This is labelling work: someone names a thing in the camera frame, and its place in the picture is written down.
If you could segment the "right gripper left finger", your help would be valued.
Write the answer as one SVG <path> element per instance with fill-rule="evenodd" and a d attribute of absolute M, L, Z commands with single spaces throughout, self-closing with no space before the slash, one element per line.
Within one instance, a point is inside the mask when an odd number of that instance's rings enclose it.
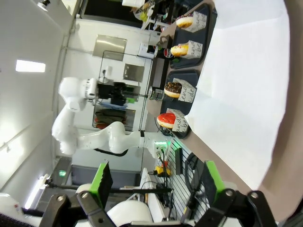
<path fill-rule="evenodd" d="M 100 164 L 91 186 L 72 197 L 54 194 L 42 216 L 41 227 L 74 227 L 79 220 L 89 227 L 112 227 L 113 221 L 105 212 L 113 180 L 109 163 Z"/>

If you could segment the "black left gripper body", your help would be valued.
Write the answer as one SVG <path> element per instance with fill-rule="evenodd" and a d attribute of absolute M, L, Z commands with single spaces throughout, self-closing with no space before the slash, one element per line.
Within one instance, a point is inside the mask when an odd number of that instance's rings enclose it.
<path fill-rule="evenodd" d="M 126 97 L 123 92 L 126 90 L 126 84 L 123 82 L 114 82 L 113 85 L 98 84 L 97 92 L 99 99 L 110 99 L 114 105 L 124 105 Z"/>

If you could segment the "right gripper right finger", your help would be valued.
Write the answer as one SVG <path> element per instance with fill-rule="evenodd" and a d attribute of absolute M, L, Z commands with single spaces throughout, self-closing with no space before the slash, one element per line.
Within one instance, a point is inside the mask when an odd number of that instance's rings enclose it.
<path fill-rule="evenodd" d="M 222 227 L 226 219 L 236 219 L 241 227 L 276 227 L 272 211 L 261 191 L 227 188 L 214 161 L 205 161 L 202 183 L 210 207 L 199 219 L 197 227 Z"/>

